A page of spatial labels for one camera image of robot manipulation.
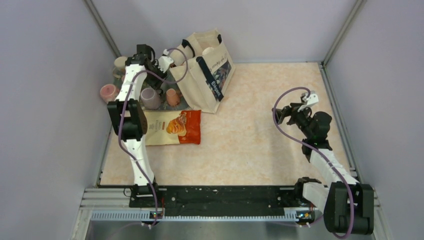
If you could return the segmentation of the lilac mug black handle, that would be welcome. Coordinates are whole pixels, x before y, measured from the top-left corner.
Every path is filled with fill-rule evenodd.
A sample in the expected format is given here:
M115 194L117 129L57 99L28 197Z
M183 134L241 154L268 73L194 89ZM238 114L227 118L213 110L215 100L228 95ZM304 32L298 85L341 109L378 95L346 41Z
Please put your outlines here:
M151 87L147 87L141 91L140 99L144 108L147 110L156 110L162 103L158 92Z

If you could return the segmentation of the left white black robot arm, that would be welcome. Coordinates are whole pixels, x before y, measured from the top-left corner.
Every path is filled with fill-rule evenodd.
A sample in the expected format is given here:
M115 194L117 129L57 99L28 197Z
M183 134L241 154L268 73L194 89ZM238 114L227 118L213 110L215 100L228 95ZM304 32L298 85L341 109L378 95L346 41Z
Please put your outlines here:
M114 101L107 104L113 130L118 136L119 147L129 156L133 168L134 186L131 187L131 199L141 197L149 207L160 202L160 193L155 190L155 175L150 167L146 136L148 121L140 103L144 84L160 91L161 82L155 77L163 74L159 69L155 51L147 44L139 44L136 53L125 63L124 81Z

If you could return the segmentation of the salmon pink mug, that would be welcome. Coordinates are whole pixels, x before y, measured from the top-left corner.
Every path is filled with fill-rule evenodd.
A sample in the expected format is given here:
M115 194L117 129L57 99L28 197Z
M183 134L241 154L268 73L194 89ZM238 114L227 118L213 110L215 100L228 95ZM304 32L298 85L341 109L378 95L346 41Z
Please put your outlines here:
M171 107L176 107L181 103L181 91L169 88L166 91L166 101Z

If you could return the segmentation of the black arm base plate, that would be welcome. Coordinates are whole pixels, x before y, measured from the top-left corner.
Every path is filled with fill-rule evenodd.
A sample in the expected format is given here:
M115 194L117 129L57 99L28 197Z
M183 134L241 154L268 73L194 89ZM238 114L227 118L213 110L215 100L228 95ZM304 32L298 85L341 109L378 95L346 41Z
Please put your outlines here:
M312 212L315 206L295 186L278 185L134 185L129 207L164 211L165 217L283 217Z

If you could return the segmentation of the beige canvas tote bag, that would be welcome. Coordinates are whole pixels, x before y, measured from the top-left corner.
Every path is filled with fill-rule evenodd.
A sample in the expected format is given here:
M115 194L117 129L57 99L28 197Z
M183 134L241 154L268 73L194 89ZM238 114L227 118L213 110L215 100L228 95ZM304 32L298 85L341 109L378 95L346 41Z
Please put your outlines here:
M214 51L202 55L208 47L213 47ZM179 81L177 86L188 106L215 114L236 69L221 33L216 28L194 32L184 38L169 56L174 67L168 73Z

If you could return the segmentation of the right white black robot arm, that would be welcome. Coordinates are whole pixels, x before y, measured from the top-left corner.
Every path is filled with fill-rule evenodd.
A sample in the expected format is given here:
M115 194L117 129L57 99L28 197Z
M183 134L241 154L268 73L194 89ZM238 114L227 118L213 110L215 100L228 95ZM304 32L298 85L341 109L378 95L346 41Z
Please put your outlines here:
M330 146L328 132L332 117L323 111L312 114L300 103L291 103L282 109L273 108L277 126L285 118L288 125L296 125L305 138L300 141L302 153L324 178L324 183L310 178L300 179L300 187L293 192L299 206L310 202L322 213L326 229L340 237L371 235L374 231L374 190L360 183L337 160Z

